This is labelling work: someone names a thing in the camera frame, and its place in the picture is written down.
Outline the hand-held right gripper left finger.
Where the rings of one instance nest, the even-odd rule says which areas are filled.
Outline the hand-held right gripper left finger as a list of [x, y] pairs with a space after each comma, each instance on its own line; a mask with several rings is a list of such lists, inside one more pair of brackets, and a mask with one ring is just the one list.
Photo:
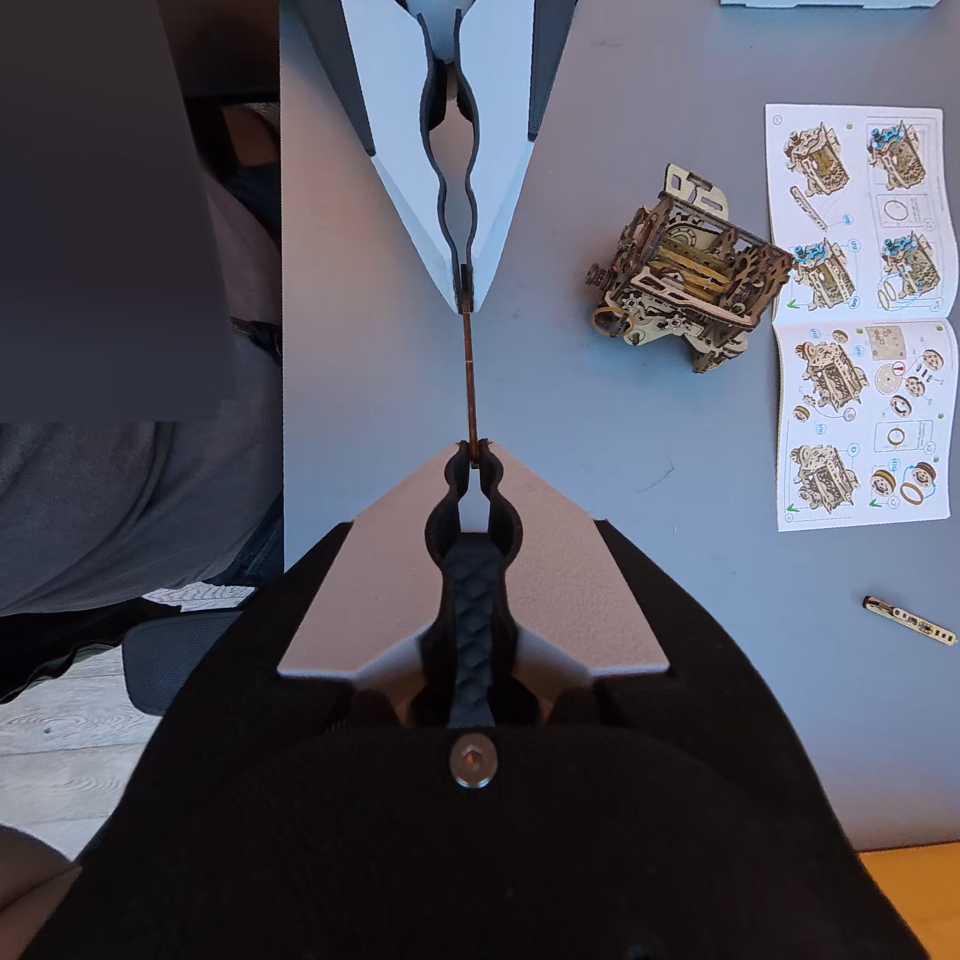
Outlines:
[[450, 445], [354, 518], [281, 677], [346, 682], [421, 725], [449, 726], [458, 641], [447, 556], [471, 469], [468, 444]]

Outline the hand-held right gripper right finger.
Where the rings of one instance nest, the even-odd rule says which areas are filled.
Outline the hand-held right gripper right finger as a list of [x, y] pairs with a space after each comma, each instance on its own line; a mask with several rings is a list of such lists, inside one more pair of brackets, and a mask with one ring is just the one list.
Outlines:
[[569, 690], [666, 675], [669, 659], [592, 516], [502, 445], [480, 442], [496, 726], [532, 726]]

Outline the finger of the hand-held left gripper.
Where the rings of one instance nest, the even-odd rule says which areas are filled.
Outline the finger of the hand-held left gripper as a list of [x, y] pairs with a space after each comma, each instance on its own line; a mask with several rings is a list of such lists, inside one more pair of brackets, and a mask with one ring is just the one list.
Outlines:
[[474, 311], [498, 270], [533, 152], [534, 12], [533, 1], [476, 1], [458, 28], [458, 68], [474, 126], [466, 175], [473, 209], [466, 262]]
[[432, 281], [459, 310], [447, 186], [429, 144], [434, 57], [423, 18], [394, 1], [342, 2], [372, 141], [371, 161]]

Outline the thin wooden stick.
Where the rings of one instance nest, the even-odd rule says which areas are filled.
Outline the thin wooden stick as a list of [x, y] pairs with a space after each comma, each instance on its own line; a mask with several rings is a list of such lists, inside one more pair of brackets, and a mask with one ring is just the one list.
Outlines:
[[472, 469], [477, 470], [479, 469], [480, 452], [474, 372], [474, 344], [472, 328], [473, 311], [473, 272], [469, 265], [463, 263], [460, 267], [460, 314], [462, 318], [467, 445], [470, 466]]

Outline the wooden mechanical model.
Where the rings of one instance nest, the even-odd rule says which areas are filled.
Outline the wooden mechanical model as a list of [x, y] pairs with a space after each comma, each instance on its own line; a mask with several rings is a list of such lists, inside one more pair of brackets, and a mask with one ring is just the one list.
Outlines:
[[601, 292], [596, 308], [616, 306], [634, 318], [630, 338], [621, 340], [636, 347], [681, 337], [697, 374], [746, 351], [794, 258], [728, 217], [719, 188], [668, 164], [657, 204], [636, 210], [609, 265], [594, 263], [585, 277]]

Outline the small wooden model part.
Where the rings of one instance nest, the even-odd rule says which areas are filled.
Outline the small wooden model part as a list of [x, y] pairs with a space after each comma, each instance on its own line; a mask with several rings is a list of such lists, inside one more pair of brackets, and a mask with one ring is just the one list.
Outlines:
[[900, 606], [895, 606], [879, 597], [872, 595], [865, 596], [862, 601], [862, 606], [865, 610], [879, 617], [897, 623], [906, 629], [946, 646], [955, 646], [958, 643], [957, 634], [953, 630], [942, 627], [927, 618], [912, 613]]

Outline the person's trousers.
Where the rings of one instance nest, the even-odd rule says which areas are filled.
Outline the person's trousers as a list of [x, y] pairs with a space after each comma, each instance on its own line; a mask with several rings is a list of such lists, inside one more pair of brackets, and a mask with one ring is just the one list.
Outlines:
[[277, 428], [2, 425], [2, 616], [86, 610], [224, 572], [282, 490]]

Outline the illustrated instruction booklet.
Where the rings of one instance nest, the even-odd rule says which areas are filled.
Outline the illustrated instruction booklet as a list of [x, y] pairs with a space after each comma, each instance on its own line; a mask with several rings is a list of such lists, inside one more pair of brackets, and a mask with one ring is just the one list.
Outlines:
[[779, 357], [779, 532], [945, 520], [958, 248], [934, 108], [769, 103], [771, 234], [792, 258]]

